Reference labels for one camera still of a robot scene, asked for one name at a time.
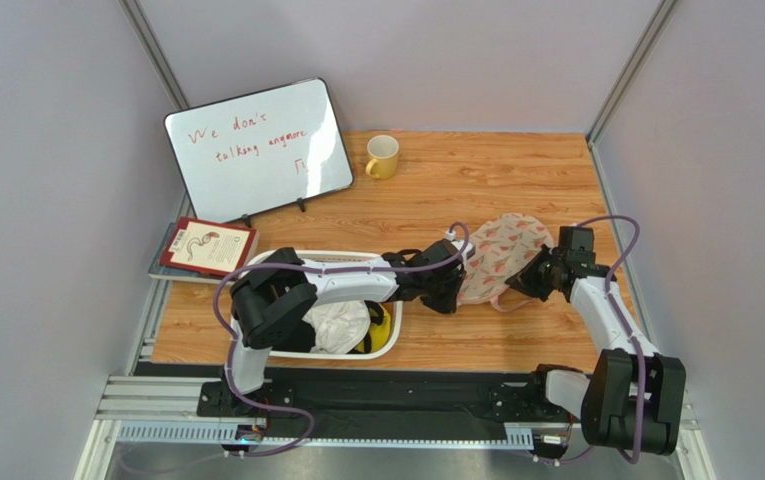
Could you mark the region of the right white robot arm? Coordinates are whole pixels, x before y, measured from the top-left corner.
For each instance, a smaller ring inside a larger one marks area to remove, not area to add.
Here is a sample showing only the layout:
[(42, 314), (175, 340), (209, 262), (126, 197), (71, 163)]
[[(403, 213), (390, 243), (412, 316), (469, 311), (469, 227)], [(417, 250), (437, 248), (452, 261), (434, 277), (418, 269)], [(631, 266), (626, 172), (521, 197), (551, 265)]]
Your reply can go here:
[(599, 358), (591, 374), (544, 367), (544, 399), (576, 417), (585, 441), (621, 451), (670, 455), (678, 443), (686, 369), (646, 338), (621, 299), (613, 268), (600, 265), (594, 232), (564, 226), (555, 247), (542, 247), (507, 285), (545, 301), (563, 294), (583, 320)]

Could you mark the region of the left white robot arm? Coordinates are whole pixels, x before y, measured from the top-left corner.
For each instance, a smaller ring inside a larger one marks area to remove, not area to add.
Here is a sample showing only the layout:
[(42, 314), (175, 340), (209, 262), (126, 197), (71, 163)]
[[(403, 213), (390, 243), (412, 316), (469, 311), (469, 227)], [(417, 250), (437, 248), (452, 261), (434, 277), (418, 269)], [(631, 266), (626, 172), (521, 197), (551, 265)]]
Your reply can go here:
[(288, 339), (315, 306), (349, 301), (420, 300), (452, 314), (474, 246), (439, 240), (424, 250), (386, 253), (369, 260), (325, 263), (302, 258), (292, 247), (241, 268), (230, 288), (232, 345), (224, 366), (235, 395), (258, 390), (273, 347)]

